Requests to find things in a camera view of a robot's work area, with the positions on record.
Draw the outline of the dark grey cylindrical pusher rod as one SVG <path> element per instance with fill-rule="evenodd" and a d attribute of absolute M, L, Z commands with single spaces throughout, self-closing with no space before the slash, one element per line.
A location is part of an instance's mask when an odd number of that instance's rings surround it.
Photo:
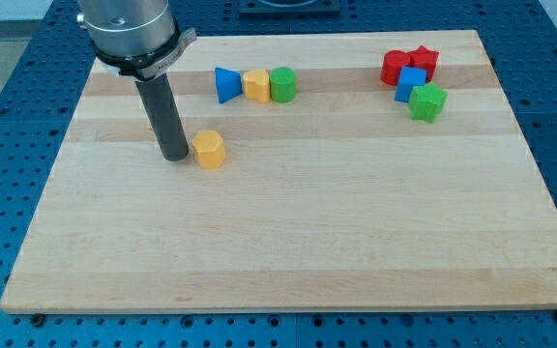
<path fill-rule="evenodd" d="M 137 81 L 135 85 L 162 156 L 168 161 L 184 159 L 189 145 L 167 76 Z"/>

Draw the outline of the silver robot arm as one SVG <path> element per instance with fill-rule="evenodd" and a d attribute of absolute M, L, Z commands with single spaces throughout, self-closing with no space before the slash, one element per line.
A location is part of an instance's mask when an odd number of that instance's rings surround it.
<path fill-rule="evenodd" d="M 167 70 L 197 37 L 181 30 L 167 0 L 79 0 L 79 25 L 90 35 L 97 58 L 130 77 L 162 156 L 178 161 L 189 153 Z"/>

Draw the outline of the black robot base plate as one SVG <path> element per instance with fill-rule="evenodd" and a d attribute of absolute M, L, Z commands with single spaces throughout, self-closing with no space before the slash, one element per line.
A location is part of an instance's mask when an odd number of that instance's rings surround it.
<path fill-rule="evenodd" d="M 239 17 L 260 15 L 339 15 L 340 0 L 239 0 Z"/>

